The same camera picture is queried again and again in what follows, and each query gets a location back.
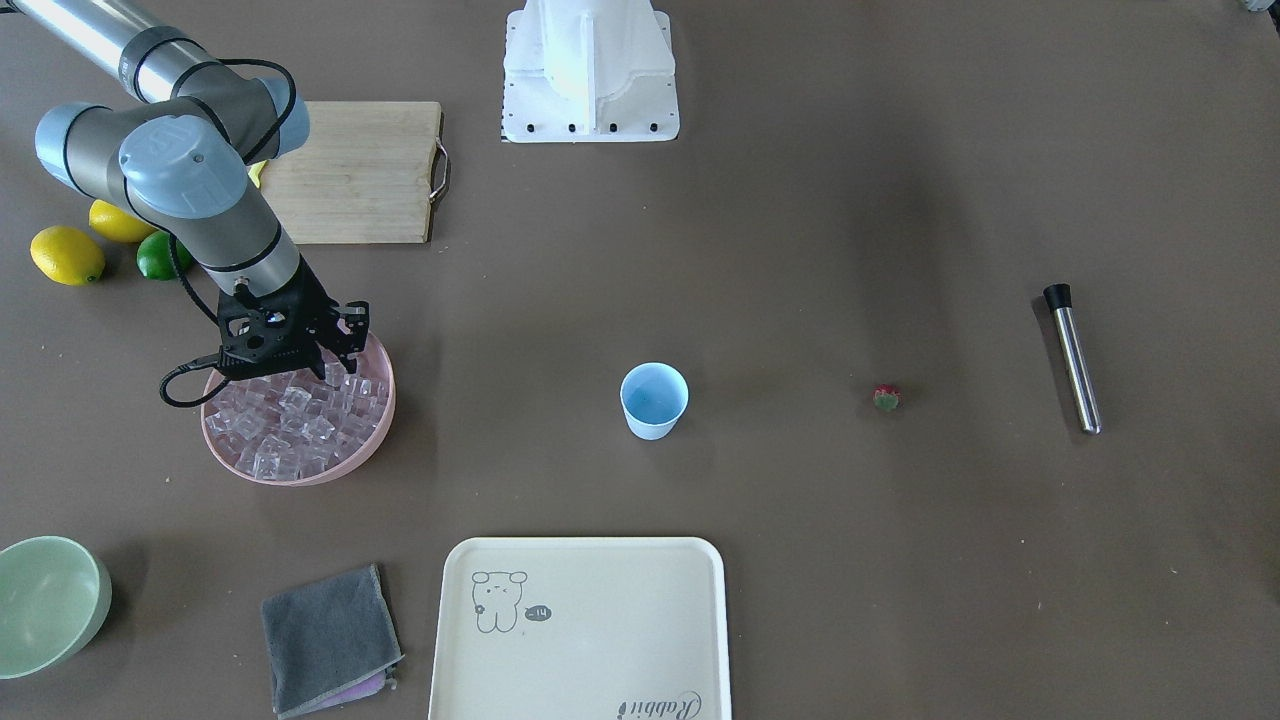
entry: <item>mint green bowl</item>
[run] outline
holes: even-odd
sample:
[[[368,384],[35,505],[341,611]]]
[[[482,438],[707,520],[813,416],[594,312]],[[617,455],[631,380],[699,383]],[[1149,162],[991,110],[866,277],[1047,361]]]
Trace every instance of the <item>mint green bowl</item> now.
[[[76,541],[46,536],[0,551],[0,680],[78,652],[110,606],[106,568]]]

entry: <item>wooden cutting board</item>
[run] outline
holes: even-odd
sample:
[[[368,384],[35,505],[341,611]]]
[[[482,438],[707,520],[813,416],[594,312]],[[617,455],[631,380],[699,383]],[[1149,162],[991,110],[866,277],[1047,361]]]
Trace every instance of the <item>wooden cutting board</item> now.
[[[266,164],[262,196],[298,245],[426,242],[439,102],[307,102],[307,142]]]

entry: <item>folded cloth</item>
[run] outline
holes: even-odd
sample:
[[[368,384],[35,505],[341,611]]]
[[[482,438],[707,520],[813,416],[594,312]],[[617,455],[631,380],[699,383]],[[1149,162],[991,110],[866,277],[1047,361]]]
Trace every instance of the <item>folded cloth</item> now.
[[[404,657],[376,565],[264,600],[262,630],[280,720],[381,691]]]

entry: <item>pink bowl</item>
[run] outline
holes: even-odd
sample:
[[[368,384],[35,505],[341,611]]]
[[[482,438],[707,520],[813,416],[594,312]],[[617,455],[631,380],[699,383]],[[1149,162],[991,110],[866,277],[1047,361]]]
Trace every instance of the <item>pink bowl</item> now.
[[[387,430],[392,427],[392,416],[396,414],[396,374],[392,372],[392,360],[387,356],[387,348],[383,347],[381,342],[378,342],[378,338],[374,337],[372,333],[369,333],[369,338],[365,342],[365,351],[356,357],[361,377],[384,380],[389,389],[387,393],[387,410],[384,410],[383,416],[379,418],[378,427],[374,428],[374,434],[370,436],[369,441],[360,446],[360,450],[357,450],[351,457],[338,462],[324,473],[311,475],[310,478],[298,478],[297,480],[260,480],[253,475],[247,475],[237,470],[236,457],[228,459],[218,454],[218,448],[214,446],[214,437],[209,433],[209,424],[205,423],[205,418],[212,414],[212,405],[206,402],[200,407],[200,432],[205,436],[205,445],[209,446],[209,451],[214,454],[214,457],[216,457],[219,462],[221,462],[223,468],[227,468],[246,480],[252,480],[264,486],[317,486],[320,483],[328,483],[329,480],[337,480],[338,478],[355,470],[365,460],[369,460],[374,451],[378,450],[378,446],[383,443],[383,439],[387,437]],[[214,389],[214,386],[220,382],[223,382],[223,377],[214,370],[209,375],[209,382],[205,383],[205,392]]]

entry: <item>robotic arm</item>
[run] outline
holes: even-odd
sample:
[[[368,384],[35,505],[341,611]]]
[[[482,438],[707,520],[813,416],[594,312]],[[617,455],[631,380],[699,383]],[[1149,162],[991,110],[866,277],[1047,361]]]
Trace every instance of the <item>robotic arm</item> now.
[[[307,138],[306,106],[288,72],[264,60],[218,60],[128,0],[4,3],[146,104],[54,108],[36,129],[36,154],[64,184],[180,238],[218,284],[216,316],[202,309],[218,323],[220,348],[175,368],[161,397],[183,407],[209,400],[212,393],[195,401],[168,393],[174,377],[206,368],[228,382],[303,368],[323,378],[321,347],[353,373],[369,304],[339,306],[328,296],[244,172]],[[246,79],[228,67],[236,64],[269,67],[283,79]]]

